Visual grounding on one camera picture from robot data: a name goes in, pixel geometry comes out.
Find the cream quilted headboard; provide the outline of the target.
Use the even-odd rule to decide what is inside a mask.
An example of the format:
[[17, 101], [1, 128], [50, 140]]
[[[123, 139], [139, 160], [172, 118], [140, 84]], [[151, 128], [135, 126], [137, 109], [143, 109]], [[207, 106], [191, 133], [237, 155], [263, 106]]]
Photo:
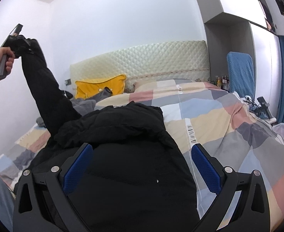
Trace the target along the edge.
[[125, 90], [139, 80], [172, 78], [208, 82], [210, 62], [205, 41], [152, 43], [97, 55], [70, 66], [72, 88], [76, 81], [112, 78], [124, 74]]

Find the blue towel on chair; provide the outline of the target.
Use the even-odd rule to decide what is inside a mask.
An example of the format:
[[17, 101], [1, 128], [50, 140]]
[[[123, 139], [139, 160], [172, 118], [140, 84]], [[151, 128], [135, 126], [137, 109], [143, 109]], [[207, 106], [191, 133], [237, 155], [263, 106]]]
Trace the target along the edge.
[[255, 98], [255, 74], [252, 57], [247, 53], [229, 52], [227, 54], [229, 91], [240, 97]]

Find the black tripod stand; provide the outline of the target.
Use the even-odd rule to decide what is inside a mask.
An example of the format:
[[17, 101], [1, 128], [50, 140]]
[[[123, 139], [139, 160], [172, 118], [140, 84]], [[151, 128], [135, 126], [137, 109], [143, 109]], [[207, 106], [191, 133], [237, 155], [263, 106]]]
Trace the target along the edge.
[[272, 115], [271, 111], [269, 110], [270, 105], [266, 102], [264, 97], [258, 97], [258, 103], [255, 103], [249, 95], [246, 95], [243, 101], [248, 104], [249, 111], [255, 114], [258, 118], [266, 121], [270, 125], [274, 124], [277, 121], [277, 119]]

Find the grey wardrobe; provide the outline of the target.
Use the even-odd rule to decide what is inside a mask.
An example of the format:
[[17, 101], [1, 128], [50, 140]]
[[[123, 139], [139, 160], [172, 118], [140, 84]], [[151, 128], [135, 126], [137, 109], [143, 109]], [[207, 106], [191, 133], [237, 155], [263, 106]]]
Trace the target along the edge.
[[279, 39], [266, 28], [258, 0], [197, 0], [210, 57], [211, 79], [228, 73], [229, 52], [252, 57], [256, 95], [272, 101], [280, 94], [281, 57]]

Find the bottles on side table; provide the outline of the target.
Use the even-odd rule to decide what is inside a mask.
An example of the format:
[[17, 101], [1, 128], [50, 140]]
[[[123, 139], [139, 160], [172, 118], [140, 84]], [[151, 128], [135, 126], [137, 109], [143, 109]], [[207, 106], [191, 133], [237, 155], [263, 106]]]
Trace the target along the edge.
[[215, 86], [219, 87], [222, 90], [228, 91], [229, 90], [229, 76], [224, 75], [222, 77], [215, 77], [215, 80], [211, 82]]

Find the grey fleece garment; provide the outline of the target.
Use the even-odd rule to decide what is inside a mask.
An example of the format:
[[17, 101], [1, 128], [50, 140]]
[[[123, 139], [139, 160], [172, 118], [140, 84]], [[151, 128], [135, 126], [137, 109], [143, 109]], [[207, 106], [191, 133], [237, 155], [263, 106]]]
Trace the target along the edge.
[[46, 129], [55, 133], [70, 120], [77, 120], [94, 111], [96, 103], [112, 96], [112, 91], [105, 87], [102, 91], [86, 99], [68, 98], [67, 93], [57, 86], [39, 87], [31, 89], [40, 116]]

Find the colourful patchwork duvet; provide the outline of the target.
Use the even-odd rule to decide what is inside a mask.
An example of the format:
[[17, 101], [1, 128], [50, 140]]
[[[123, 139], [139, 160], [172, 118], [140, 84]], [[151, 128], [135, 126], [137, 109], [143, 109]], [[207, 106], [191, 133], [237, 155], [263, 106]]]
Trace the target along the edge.
[[[197, 143], [222, 166], [241, 173], [261, 172], [269, 202], [270, 231], [279, 227], [284, 220], [284, 144], [268, 124], [249, 112], [247, 104], [212, 84], [192, 82], [112, 96], [102, 100], [97, 110], [131, 102], [161, 109], [166, 131], [176, 142], [196, 184], [199, 220], [216, 194], [208, 190], [191, 159], [191, 149]], [[228, 224], [239, 196], [236, 192], [220, 228]]]

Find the black puffer jacket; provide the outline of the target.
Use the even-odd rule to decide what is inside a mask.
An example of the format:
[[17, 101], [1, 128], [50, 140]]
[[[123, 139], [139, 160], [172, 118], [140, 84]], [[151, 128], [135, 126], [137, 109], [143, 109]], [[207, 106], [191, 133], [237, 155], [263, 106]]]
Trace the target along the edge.
[[131, 102], [79, 114], [35, 39], [22, 69], [50, 139], [29, 165], [45, 173], [88, 143], [94, 157], [68, 197], [92, 231], [192, 231], [196, 184], [159, 107]]

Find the wall socket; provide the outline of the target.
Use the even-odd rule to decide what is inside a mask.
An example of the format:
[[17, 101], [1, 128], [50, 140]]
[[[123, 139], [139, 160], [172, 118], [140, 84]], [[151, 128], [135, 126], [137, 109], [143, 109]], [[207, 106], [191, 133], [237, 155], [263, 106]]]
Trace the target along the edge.
[[65, 80], [65, 85], [66, 86], [68, 86], [68, 85], [71, 85], [72, 84], [72, 82], [71, 82], [71, 79], [67, 79], [67, 80]]

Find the yellow pillow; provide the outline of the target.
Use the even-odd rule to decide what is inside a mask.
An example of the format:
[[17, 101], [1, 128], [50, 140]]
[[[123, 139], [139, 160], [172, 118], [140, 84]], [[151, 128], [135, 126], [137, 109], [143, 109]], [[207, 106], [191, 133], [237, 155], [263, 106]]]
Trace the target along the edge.
[[102, 92], [105, 87], [112, 91], [112, 95], [123, 94], [126, 85], [126, 76], [124, 74], [111, 78], [94, 78], [77, 80], [75, 98], [86, 99]]

